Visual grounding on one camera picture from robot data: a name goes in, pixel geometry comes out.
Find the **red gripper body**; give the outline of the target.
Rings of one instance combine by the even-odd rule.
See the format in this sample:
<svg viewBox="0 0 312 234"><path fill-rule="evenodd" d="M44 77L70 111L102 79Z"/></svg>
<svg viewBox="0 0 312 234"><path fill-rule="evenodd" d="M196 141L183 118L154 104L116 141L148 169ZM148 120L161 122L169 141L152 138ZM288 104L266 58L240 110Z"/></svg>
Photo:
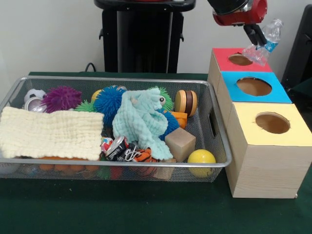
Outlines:
<svg viewBox="0 0 312 234"><path fill-rule="evenodd" d="M267 13L266 0L247 0L242 6L230 13L213 11L213 17L221 26L240 26L261 23Z"/></svg>

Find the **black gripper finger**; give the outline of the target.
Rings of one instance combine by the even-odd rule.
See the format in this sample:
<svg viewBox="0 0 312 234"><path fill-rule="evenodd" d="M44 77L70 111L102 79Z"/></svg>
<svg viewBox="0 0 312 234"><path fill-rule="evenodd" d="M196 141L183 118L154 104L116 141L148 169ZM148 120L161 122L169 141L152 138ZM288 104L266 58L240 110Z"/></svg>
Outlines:
<svg viewBox="0 0 312 234"><path fill-rule="evenodd" d="M255 42L254 45L264 46L266 44L266 38L258 24L253 25Z"/></svg>
<svg viewBox="0 0 312 234"><path fill-rule="evenodd" d="M256 31L254 29L254 25L244 25L243 26L244 31L246 33L246 35L248 36L249 40L251 41L251 43L255 46L258 45L258 40L257 40L257 36L256 36Z"/></svg>

